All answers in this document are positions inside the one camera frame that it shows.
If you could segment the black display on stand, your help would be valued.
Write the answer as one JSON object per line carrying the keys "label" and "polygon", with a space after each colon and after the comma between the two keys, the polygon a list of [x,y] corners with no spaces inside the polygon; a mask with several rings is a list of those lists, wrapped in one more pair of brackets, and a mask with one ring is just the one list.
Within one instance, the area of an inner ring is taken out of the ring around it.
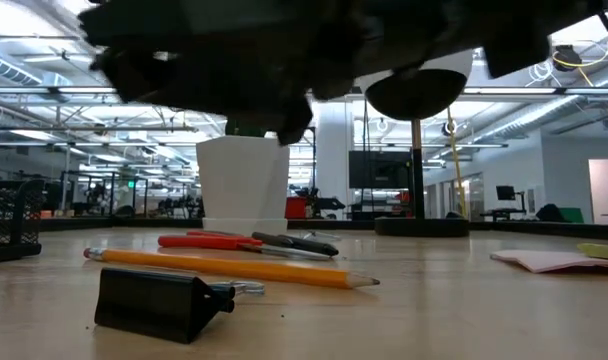
{"label": "black display on stand", "polygon": [[350,151],[351,189],[408,189],[413,183],[410,152]]}

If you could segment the white hexagonal plant pot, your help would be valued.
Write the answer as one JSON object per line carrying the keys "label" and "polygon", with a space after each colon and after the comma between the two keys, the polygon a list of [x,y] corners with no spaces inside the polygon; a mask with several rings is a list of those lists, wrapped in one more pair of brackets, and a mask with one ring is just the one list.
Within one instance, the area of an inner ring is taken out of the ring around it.
{"label": "white hexagonal plant pot", "polygon": [[271,138],[223,136],[196,145],[203,229],[250,236],[280,234],[290,149]]}

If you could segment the green cactus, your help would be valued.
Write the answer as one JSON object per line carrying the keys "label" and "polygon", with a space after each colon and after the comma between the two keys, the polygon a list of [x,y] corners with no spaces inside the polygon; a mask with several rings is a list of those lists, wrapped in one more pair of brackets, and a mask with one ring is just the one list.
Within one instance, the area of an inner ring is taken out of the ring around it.
{"label": "green cactus", "polygon": [[258,137],[264,138],[267,133],[267,129],[252,124],[249,122],[242,121],[240,119],[229,117],[225,125],[226,136],[244,136],[244,137]]}

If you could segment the yellow pencil with red eraser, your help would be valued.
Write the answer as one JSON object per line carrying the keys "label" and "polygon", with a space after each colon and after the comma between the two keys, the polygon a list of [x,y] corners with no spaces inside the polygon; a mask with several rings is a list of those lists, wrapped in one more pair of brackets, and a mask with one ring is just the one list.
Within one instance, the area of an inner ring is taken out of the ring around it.
{"label": "yellow pencil with red eraser", "polygon": [[214,275],[338,289],[355,289],[380,284],[378,279],[344,270],[261,261],[200,258],[107,248],[86,248],[83,251],[83,256],[90,260],[102,262],[196,271]]}

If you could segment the red storage bin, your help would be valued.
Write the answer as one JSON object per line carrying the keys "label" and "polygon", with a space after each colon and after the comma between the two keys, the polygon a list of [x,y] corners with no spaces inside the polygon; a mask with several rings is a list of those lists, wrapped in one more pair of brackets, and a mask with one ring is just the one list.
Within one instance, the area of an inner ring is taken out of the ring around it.
{"label": "red storage bin", "polygon": [[307,198],[306,197],[288,197],[286,199],[285,218],[301,220],[307,218]]}

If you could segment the white globe lamp black base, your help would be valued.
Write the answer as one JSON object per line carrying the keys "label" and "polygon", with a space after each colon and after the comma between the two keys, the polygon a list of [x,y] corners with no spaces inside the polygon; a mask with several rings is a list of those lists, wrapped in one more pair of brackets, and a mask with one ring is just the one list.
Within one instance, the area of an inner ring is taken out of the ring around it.
{"label": "white globe lamp black base", "polygon": [[365,102],[382,115],[411,124],[412,188],[408,190],[410,217],[374,220],[380,236],[460,238],[469,235],[461,217],[428,219],[425,215],[421,121],[447,109],[462,93],[473,64],[473,52],[464,50],[428,60],[416,69],[391,70],[361,79]]}

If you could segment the red-handled scissors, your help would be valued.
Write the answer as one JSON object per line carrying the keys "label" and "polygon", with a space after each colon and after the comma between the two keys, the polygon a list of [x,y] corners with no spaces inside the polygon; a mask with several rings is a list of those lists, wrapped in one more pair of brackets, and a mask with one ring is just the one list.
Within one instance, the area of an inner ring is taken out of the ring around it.
{"label": "red-handled scissors", "polygon": [[264,244],[252,237],[217,232],[193,231],[186,235],[162,235],[158,245],[164,248],[205,248],[217,250],[250,251],[282,257],[299,257],[311,260],[328,260],[327,255]]}

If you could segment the yellow-green sticky note pad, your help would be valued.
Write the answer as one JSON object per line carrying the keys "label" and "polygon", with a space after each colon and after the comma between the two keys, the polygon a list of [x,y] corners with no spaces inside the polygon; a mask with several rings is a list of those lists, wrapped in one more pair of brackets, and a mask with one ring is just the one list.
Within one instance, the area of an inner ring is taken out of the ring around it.
{"label": "yellow-green sticky note pad", "polygon": [[586,256],[608,260],[608,245],[595,243],[581,243],[577,248]]}

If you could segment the black mesh desk organizer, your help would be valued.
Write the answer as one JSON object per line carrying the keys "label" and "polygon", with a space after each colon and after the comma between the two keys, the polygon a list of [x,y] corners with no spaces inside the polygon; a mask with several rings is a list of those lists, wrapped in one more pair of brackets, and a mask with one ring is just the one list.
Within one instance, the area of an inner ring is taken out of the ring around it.
{"label": "black mesh desk organizer", "polygon": [[0,180],[0,262],[37,256],[43,180]]}

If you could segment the black binder clip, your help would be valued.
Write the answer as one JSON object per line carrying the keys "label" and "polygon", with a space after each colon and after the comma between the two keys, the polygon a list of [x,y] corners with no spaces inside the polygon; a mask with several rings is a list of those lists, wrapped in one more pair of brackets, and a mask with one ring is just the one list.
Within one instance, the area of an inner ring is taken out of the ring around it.
{"label": "black binder clip", "polygon": [[189,344],[216,315],[234,311],[236,296],[264,293],[265,286],[257,282],[206,283],[196,276],[104,268],[94,321]]}

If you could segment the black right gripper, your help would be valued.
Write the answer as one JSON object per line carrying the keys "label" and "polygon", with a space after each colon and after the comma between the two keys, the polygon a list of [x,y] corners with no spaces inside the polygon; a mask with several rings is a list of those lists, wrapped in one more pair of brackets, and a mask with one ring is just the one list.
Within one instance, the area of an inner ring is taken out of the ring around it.
{"label": "black right gripper", "polygon": [[482,49],[500,77],[550,49],[551,0],[98,0],[78,17],[93,69],[125,102],[281,125],[361,77]]}

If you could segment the black desk monitor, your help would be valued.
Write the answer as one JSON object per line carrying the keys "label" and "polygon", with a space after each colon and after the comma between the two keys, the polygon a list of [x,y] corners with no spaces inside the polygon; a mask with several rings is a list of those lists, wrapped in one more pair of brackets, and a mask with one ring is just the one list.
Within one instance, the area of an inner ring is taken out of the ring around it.
{"label": "black desk monitor", "polygon": [[497,199],[499,201],[519,201],[519,208],[499,208],[493,211],[495,219],[509,220],[513,214],[525,215],[527,213],[525,205],[525,193],[516,191],[513,186],[499,185],[496,187]]}

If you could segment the black office chair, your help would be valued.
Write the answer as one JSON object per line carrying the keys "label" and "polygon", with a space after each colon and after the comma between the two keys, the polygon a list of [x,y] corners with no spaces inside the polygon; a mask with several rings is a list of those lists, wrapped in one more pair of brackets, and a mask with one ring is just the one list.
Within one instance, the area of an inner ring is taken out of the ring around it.
{"label": "black office chair", "polygon": [[566,223],[562,211],[555,204],[546,204],[536,213],[536,218],[542,222]]}

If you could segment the pale pink sticky note pad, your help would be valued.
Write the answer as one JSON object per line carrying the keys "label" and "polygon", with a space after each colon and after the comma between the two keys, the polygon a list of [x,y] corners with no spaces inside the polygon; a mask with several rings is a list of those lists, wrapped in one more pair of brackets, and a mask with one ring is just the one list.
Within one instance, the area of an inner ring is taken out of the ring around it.
{"label": "pale pink sticky note pad", "polygon": [[547,273],[571,268],[608,268],[608,259],[592,258],[573,252],[500,250],[491,253],[490,258],[519,264],[531,273]]}

